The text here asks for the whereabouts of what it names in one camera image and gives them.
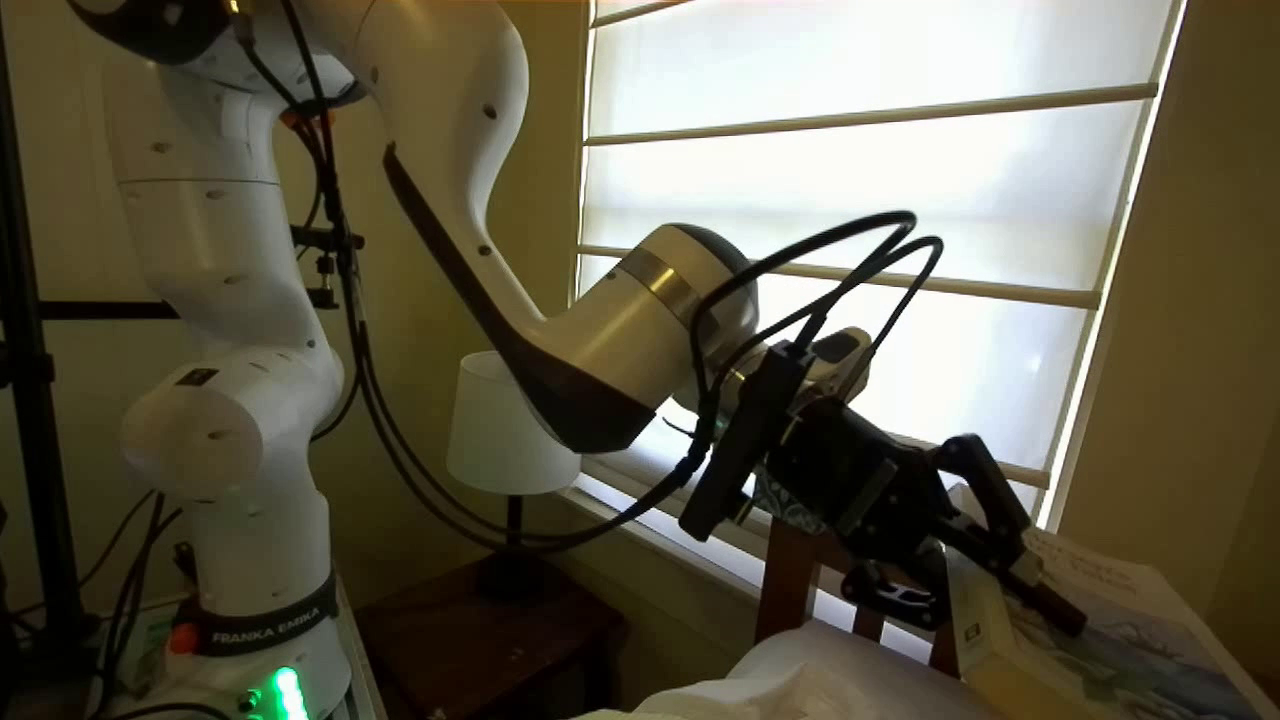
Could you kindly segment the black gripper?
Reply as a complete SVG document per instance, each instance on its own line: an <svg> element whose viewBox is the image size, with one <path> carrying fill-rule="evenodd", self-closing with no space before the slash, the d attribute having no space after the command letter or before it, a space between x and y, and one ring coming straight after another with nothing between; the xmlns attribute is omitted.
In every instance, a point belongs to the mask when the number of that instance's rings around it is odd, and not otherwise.
<svg viewBox="0 0 1280 720"><path fill-rule="evenodd" d="M931 461L964 476L985 513L985 530L940 530L948 571L931 540L943 494L928 455L896 445L839 401L798 418L768 455L768 479L854 558L839 584L854 605L916 630L940 630L952 598L957 634L971 638L985 630L976 578L987 578L1047 630L1079 638L1087 616L1047 584L1043 564L1026 548L1032 520L987 445L979 436L948 436Z"/></svg>

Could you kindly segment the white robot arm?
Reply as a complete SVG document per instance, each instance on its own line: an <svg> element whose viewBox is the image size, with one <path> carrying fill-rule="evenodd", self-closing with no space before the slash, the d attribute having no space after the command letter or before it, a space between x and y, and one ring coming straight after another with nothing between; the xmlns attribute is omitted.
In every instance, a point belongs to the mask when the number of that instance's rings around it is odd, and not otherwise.
<svg viewBox="0 0 1280 720"><path fill-rule="evenodd" d="M132 56L103 103L116 188L149 283L200 342L120 427L130 470L183 506L196 552L196 598L161 661L173 714L329 718L352 689L311 479L311 441L350 376L300 282L274 150L292 123L319 207L346 228L331 114L352 99L380 107L399 213L551 441L621 453L666 401L691 397L697 436L667 479L697 494L690 523L704 531L802 427L854 434L804 479L804 506L848 548L922 571L940 540L1043 620L1086 626L1039 579L979 441L922 453L802 401L814 349L756 346L762 264L723 235L666 224L569 311L537 309L490 234L528 99L523 40L495 0L68 6Z"/></svg>

